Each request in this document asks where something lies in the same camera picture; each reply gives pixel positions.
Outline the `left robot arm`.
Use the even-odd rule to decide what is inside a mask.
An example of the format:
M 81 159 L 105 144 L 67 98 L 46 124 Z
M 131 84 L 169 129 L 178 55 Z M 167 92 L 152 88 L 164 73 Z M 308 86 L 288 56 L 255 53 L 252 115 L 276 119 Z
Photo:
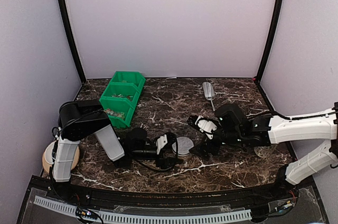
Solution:
M 53 128 L 52 133 L 56 141 L 49 173 L 51 180 L 56 182 L 53 191 L 63 201 L 74 197 L 74 188 L 67 182 L 71 178 L 80 141 L 90 135 L 96 137 L 116 168 L 129 169 L 133 161 L 146 167 L 145 161 L 154 161 L 155 166 L 148 166 L 148 169 L 162 173 L 183 162 L 177 153 L 166 156 L 169 148 L 179 145 L 174 133 L 167 132 L 151 141 L 146 130 L 136 127 L 124 138 L 119 138 L 108 114 L 97 100 L 64 103 L 59 109 L 58 126 Z

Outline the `green three-compartment bin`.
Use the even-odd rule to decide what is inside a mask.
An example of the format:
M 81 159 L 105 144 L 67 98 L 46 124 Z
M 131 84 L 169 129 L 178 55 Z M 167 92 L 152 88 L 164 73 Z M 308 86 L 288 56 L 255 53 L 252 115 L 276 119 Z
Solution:
M 99 101 L 115 128 L 128 128 L 136 110 L 145 77 L 140 72 L 117 71 Z

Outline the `clear plastic container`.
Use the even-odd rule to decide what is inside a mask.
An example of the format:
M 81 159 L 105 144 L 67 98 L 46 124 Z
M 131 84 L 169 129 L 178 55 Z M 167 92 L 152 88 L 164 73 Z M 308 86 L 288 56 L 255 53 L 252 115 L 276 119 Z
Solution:
M 174 154 L 177 154 L 178 157 L 187 157 L 190 152 L 189 150 L 184 146 L 184 143 L 181 140 L 177 140 L 177 143 L 172 144 L 172 151 Z

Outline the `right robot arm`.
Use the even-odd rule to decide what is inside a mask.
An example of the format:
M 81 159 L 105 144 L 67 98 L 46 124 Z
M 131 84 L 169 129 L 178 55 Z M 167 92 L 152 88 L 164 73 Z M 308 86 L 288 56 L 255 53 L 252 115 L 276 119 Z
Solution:
M 247 117 L 236 104 L 219 107 L 215 120 L 192 115 L 187 123 L 205 135 L 198 145 L 198 155 L 208 159 L 217 155 L 221 145 L 236 147 L 271 147 L 284 142 L 321 139 L 316 149 L 301 159 L 284 165 L 270 187 L 269 194 L 280 200 L 290 188 L 330 166 L 337 167 L 337 105 L 317 113 L 284 116 L 276 111 Z

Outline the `clear plastic lid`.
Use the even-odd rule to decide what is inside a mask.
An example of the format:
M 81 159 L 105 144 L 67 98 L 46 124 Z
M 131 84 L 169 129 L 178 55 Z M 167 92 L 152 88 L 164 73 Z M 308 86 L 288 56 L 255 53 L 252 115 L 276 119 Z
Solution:
M 178 137 L 177 142 L 178 142 L 178 155 L 179 156 L 189 155 L 190 149 L 194 147 L 193 141 L 188 137 L 184 137 L 184 136 Z

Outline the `metal scoop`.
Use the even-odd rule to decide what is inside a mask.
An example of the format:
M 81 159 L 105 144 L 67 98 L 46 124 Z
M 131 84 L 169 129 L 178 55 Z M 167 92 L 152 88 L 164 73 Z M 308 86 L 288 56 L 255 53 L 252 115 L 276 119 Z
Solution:
M 215 106 L 213 103 L 213 100 L 215 99 L 215 93 L 212 84 L 210 82 L 203 82 L 202 87 L 206 100 L 211 102 L 212 109 L 215 111 Z

